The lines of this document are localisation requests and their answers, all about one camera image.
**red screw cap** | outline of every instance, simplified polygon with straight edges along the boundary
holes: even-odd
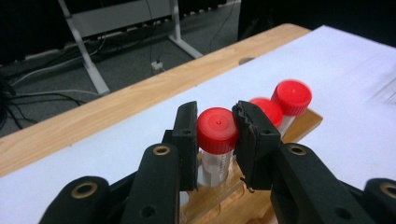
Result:
[[[268,119],[271,120],[274,126],[279,128],[283,119],[283,112],[279,105],[264,97],[253,98],[250,102],[257,105]]]
[[[235,148],[237,140],[238,130],[230,110],[213,107],[199,116],[197,142],[205,152],[214,155],[227,153]]]
[[[276,86],[271,100],[282,108],[284,115],[299,116],[311,103],[312,93],[303,82],[289,79]]]

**wooden table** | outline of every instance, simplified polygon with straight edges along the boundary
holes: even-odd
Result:
[[[284,24],[0,139],[0,176],[276,49],[309,30]]]

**black cable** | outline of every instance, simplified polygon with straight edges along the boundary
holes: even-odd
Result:
[[[9,97],[10,100],[14,100],[14,99],[21,99],[21,98],[28,98],[28,97],[38,97],[38,96],[45,96],[45,95],[55,95],[55,96],[61,96],[63,98],[66,98],[70,101],[73,101],[76,103],[76,105],[81,105],[81,104],[86,104],[86,102],[84,101],[80,101],[77,100],[71,96],[65,95],[65,94],[61,94],[61,93],[57,93],[57,92],[52,92],[52,93],[40,93],[40,94],[29,94],[29,95],[17,95],[17,96],[12,96]]]
[[[23,127],[20,124],[20,122],[18,121],[17,117],[15,117],[14,113],[12,112],[12,110],[10,108],[8,108],[7,106],[5,107],[5,109],[8,112],[8,114],[12,117],[12,119],[14,120],[14,122],[18,126],[18,128],[20,128],[22,130]]]
[[[70,99],[61,99],[61,98],[59,98],[59,99],[48,99],[48,100],[36,100],[36,101],[30,101],[30,102],[20,102],[20,103],[17,103],[17,104],[15,104],[15,105],[32,105],[32,104],[40,104],[40,103],[46,103],[46,102],[59,102],[59,101],[72,101],[72,100],[70,100]],[[85,102],[85,101],[80,101],[80,100],[77,100],[79,103],[81,103],[81,104],[86,104],[87,102]]]
[[[25,120],[25,121],[28,121],[28,122],[33,123],[33,124],[37,124],[38,123],[38,121],[35,120],[35,119],[19,119],[19,118],[17,118],[17,120]]]
[[[228,19],[231,18],[231,15],[233,14],[233,7],[235,6],[235,2],[236,0],[233,0],[233,5],[231,6],[231,10],[230,13],[228,14],[227,18],[224,20],[224,22],[221,24],[220,28],[218,29],[218,31],[216,32],[216,34],[212,37],[212,39],[209,42],[209,53],[212,52],[212,42],[213,40],[216,38],[216,36],[220,33],[220,31],[222,30],[222,28],[224,27],[225,23],[227,22]]]
[[[28,119],[27,119],[27,118],[24,116],[24,114],[23,114],[23,112],[22,112],[21,108],[20,108],[18,105],[16,105],[16,104],[12,103],[11,101],[8,101],[8,103],[9,103],[10,105],[13,105],[13,106],[15,106],[15,107],[18,109],[18,111],[20,112],[20,114],[21,114],[21,116],[23,117],[23,119],[26,119],[26,120],[28,120]]]

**metal frame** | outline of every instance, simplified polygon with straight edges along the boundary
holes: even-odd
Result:
[[[67,25],[69,26],[78,45],[79,51],[81,52],[85,69],[100,95],[109,94],[110,89],[103,80],[95,64],[92,62],[90,54],[82,41],[82,37],[121,28],[132,24],[131,21],[138,23],[164,17],[171,13],[174,30],[173,33],[169,35],[169,38],[176,45],[189,53],[191,57],[196,59],[203,56],[203,54],[198,50],[194,49],[181,39],[177,0],[169,0],[169,10],[166,8],[166,5],[168,5],[166,1],[143,0],[113,7],[99,8],[73,15],[70,14],[64,0],[58,0],[58,3],[61,6]]]

